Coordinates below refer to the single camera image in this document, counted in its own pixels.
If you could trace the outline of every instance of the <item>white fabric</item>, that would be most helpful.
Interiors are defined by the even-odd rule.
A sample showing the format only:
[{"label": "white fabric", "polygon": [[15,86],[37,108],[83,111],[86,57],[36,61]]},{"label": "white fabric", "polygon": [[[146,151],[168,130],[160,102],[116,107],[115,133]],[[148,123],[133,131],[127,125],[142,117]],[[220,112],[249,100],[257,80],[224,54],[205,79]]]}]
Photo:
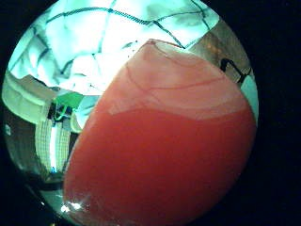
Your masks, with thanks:
[{"label": "white fabric", "polygon": [[8,69],[48,87],[102,95],[146,40],[189,47],[218,20],[198,0],[60,0],[25,32]]},{"label": "white fabric", "polygon": [[255,78],[248,75],[241,86],[241,91],[248,100],[255,117],[256,125],[258,125],[259,102]]}]

